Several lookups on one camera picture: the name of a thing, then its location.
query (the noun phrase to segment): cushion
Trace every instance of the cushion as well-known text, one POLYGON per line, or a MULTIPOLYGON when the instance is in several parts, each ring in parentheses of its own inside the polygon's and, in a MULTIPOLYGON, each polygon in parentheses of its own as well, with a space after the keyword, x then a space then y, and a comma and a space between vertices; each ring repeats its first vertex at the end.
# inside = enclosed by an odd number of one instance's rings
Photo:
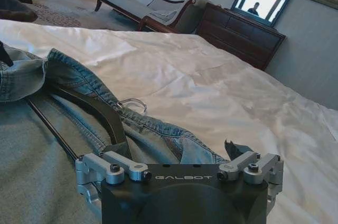
POLYGON ((113 3, 118 7, 121 7, 122 9, 130 12, 131 14, 139 18, 143 18, 147 14, 153 12, 152 9, 136 0, 107 0, 107 1, 113 3))
POLYGON ((158 10, 158 11, 153 11, 150 13, 150 15, 156 16, 160 18, 161 20, 167 22, 170 21, 175 15, 177 11, 167 11, 167 10, 158 10))

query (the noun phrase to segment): white pillow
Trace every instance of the white pillow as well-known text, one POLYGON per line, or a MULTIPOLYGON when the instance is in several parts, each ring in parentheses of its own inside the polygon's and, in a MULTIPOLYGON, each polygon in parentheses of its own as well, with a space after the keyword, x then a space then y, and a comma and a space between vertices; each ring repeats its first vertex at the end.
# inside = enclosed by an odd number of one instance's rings
POLYGON ((174 18, 176 13, 177 11, 158 10, 158 11, 153 11, 150 14, 167 22, 167 21, 170 21, 172 18, 174 18))

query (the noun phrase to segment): silver bracket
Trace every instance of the silver bracket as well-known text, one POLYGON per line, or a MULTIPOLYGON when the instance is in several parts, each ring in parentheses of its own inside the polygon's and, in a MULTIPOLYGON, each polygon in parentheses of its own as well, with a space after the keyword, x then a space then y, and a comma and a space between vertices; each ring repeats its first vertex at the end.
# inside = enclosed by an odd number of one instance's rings
POLYGON ((144 163, 137 163, 113 151, 103 153, 102 158, 110 163, 116 163, 123 167, 129 178, 133 181, 144 181, 151 178, 148 166, 144 163))
POLYGON ((229 163, 220 164, 219 170, 227 181, 235 181, 238 175, 250 163, 257 160, 257 153, 247 151, 229 163))
POLYGON ((256 164, 244 169, 244 181, 249 184, 268 183, 267 214, 270 213, 276 202, 276 196, 283 189, 284 162, 275 154, 267 154, 256 164))
POLYGON ((102 217, 102 205, 93 183, 106 179, 109 184, 120 184, 125 180, 125 172, 133 181, 147 181, 151 178, 148 166, 136 163, 117 153, 107 152, 101 157, 86 154, 75 161, 78 192, 86 197, 87 205, 102 217))

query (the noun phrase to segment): mirror frame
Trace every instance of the mirror frame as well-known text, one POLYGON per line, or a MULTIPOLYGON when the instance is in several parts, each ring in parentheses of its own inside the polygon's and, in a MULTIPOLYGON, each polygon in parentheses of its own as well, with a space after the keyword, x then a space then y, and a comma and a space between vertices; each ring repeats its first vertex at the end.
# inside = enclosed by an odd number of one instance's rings
POLYGON ((277 20, 279 19, 280 15, 282 14, 283 10, 285 9, 285 7, 287 6, 287 4, 289 3, 290 0, 285 0, 285 3, 283 4, 283 6, 280 8, 279 12, 277 13, 276 17, 274 18, 274 20, 270 23, 270 24, 267 24, 267 21, 265 19, 262 19, 262 18, 259 18, 259 17, 255 17, 255 16, 249 16, 248 14, 246 13, 243 13, 244 11, 240 10, 240 9, 237 9, 236 8, 236 5, 238 3, 238 0, 234 0, 232 6, 231 6, 231 10, 234 11, 234 12, 237 12, 241 15, 243 15, 244 17, 246 18, 250 18, 254 21, 257 21, 259 23, 262 23, 263 25, 265 26, 269 26, 269 27, 274 27, 277 20))

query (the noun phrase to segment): patterned rug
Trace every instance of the patterned rug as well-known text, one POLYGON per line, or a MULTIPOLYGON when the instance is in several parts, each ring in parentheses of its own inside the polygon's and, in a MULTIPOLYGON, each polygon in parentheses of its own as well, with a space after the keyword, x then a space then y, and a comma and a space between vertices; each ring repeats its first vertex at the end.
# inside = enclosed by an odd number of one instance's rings
POLYGON ((96 0, 33 0, 27 4, 38 15, 40 25, 134 31, 137 24, 103 4, 94 12, 96 0))

